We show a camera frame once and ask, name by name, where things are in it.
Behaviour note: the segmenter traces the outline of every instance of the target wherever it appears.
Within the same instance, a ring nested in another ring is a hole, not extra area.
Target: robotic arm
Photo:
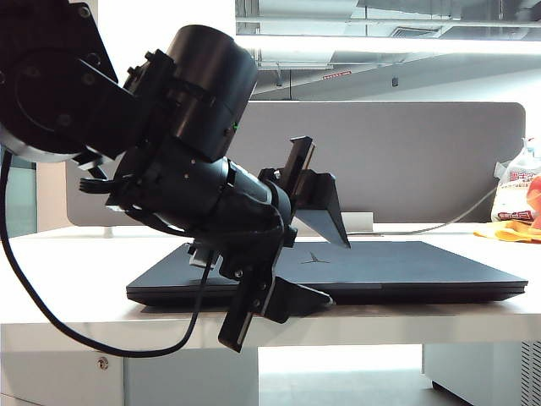
[[[232,38],[183,27],[167,53],[147,53],[117,85],[84,3],[0,5],[0,142],[33,162],[74,160],[94,178],[85,193],[165,233],[193,237],[191,263],[223,258],[238,281],[220,341],[240,351],[254,314],[283,323],[332,304],[274,273],[298,217],[349,247],[335,179],[308,169],[314,145],[293,139],[287,163],[259,176],[227,159],[257,68]],[[112,179],[99,166],[121,156]]]

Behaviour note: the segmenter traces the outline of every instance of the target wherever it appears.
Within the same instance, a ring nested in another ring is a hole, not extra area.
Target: fluorescent light
[[[295,70],[295,69],[310,69],[310,70],[323,70],[323,69],[332,69],[333,66],[328,63],[316,63],[316,62],[261,62],[260,70]]]
[[[247,49],[280,52],[485,53],[541,55],[541,41],[439,40],[366,36],[236,36]]]

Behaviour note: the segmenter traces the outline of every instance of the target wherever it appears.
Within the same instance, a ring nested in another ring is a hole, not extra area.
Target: desk leg
[[[257,348],[181,349],[156,359],[124,360],[127,406],[256,406]]]
[[[532,366],[522,368],[525,355],[521,343],[425,344],[423,373],[475,406],[532,406],[524,390],[535,395],[539,385],[527,376]]]

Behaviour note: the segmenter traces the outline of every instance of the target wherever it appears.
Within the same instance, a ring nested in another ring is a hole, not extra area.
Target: floor
[[[421,346],[260,349],[260,406],[468,406],[435,391]]]

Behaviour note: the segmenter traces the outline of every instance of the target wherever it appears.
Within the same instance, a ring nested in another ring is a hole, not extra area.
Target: gray desk divider
[[[375,222],[443,222],[496,185],[495,163],[519,152],[524,124],[517,103],[252,101],[228,156],[257,174],[285,163],[290,138],[309,135],[311,167],[336,175],[343,211],[373,211]],[[86,174],[66,168],[71,222],[136,224],[108,210],[105,196],[80,193]],[[491,204],[465,220],[488,221]]]

